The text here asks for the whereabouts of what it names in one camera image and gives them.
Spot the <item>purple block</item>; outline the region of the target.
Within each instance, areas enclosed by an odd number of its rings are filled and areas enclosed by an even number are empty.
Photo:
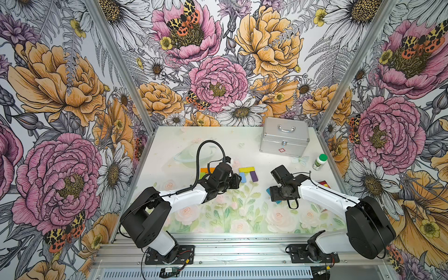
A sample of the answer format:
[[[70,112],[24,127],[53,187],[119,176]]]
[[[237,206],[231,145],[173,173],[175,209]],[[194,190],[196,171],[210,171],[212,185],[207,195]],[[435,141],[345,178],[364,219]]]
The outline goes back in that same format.
[[[255,171],[251,171],[249,174],[250,174],[250,177],[251,177],[251,180],[252,180],[253,183],[256,183],[256,182],[259,181],[259,178],[257,177]]]

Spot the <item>orange block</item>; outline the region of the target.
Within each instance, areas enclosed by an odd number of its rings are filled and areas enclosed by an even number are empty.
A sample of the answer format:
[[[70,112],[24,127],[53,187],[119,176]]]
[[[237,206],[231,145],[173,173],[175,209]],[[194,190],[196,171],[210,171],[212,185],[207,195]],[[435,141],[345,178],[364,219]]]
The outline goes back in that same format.
[[[210,169],[207,169],[207,168],[201,168],[201,169],[200,169],[200,172],[201,172],[201,173],[213,173],[214,170],[215,170],[215,168],[210,168]]]

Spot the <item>yellow block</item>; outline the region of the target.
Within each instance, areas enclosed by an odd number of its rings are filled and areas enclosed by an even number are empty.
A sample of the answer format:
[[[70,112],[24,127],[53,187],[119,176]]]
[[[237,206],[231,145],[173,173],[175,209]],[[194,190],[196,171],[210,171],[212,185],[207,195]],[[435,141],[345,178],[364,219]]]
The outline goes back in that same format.
[[[254,171],[255,171],[254,167],[239,168],[239,173],[250,173],[250,172],[254,172]]]

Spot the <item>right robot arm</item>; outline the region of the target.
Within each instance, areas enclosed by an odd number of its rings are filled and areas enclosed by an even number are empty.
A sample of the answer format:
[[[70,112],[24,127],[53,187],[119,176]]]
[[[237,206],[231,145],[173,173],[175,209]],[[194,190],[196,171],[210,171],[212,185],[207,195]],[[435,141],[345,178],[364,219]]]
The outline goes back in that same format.
[[[277,185],[269,189],[273,202],[306,200],[343,219],[344,230],[319,231],[308,239],[306,252],[314,263],[326,256],[356,252],[373,260],[396,238],[396,231],[379,202],[370,197],[358,198],[324,187],[303,172],[290,173],[283,165],[271,171]]]

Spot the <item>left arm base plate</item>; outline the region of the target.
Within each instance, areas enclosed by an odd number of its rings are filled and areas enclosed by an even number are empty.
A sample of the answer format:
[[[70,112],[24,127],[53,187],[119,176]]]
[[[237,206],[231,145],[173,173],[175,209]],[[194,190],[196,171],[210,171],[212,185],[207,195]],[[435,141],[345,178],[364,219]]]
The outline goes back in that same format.
[[[183,265],[193,264],[194,245],[176,245],[167,255],[161,255],[156,250],[149,248],[145,256],[145,265]]]

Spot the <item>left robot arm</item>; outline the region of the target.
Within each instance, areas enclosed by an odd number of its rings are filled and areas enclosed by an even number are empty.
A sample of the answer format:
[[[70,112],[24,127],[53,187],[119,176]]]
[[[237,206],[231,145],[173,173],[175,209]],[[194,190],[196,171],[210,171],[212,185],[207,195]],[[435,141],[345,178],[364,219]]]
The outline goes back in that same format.
[[[120,226],[128,233],[136,247],[148,247],[148,253],[156,253],[158,259],[169,264],[179,253],[177,240],[163,230],[170,214],[207,203],[227,190],[237,190],[242,181],[231,166],[220,163],[211,174],[199,179],[195,186],[186,189],[159,192],[146,188],[120,218]]]

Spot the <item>light blue block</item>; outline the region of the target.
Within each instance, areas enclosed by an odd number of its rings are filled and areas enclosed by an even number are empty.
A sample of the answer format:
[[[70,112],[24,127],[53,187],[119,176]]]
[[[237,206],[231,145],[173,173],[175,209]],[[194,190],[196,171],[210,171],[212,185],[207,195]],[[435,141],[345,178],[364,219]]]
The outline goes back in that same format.
[[[241,177],[241,183],[245,184],[246,183],[246,174],[244,172],[240,172],[239,176]]]

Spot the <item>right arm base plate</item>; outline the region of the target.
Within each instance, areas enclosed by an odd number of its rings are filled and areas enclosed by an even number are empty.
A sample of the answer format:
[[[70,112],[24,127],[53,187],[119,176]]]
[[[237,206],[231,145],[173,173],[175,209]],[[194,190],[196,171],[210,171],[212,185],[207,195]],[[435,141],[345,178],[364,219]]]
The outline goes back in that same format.
[[[324,254],[320,249],[308,244],[287,245],[285,252],[290,256],[294,264],[335,264],[339,263],[338,254]]]

